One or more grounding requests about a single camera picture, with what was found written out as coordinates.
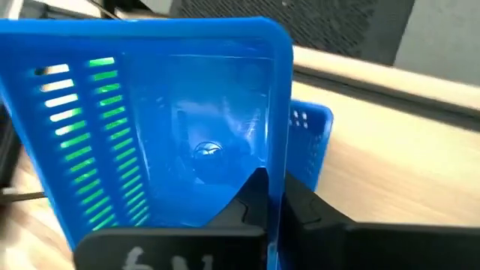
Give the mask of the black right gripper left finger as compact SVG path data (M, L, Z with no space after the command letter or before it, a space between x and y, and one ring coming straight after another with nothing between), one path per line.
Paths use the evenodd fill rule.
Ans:
M268 191L258 168L205 226L91 232L74 251L75 270L266 270Z

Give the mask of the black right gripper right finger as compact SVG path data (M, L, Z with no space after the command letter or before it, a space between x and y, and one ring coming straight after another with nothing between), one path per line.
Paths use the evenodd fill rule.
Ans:
M286 174L282 270L480 270L480 227L357 222Z

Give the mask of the blue plastic basket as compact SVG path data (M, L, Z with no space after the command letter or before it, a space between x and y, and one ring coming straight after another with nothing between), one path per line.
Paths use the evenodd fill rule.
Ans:
M68 190L42 87L114 57L142 148L149 219L88 231ZM204 227L258 168L268 173L266 270L278 270L293 45L263 17L0 19L0 97L71 250L120 227Z
M312 191L317 189L333 120L327 106L300 100L290 103L286 171Z

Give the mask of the green plastic basket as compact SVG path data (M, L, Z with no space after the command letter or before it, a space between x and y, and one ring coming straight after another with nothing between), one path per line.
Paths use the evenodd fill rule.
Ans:
M65 79L42 87L68 190L88 231L149 220L148 174L119 63L68 64Z

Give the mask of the black perforated metal panel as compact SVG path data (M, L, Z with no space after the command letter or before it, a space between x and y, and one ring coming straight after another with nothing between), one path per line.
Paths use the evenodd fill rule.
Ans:
M293 43L392 65L415 0L173 0L178 18L268 17Z

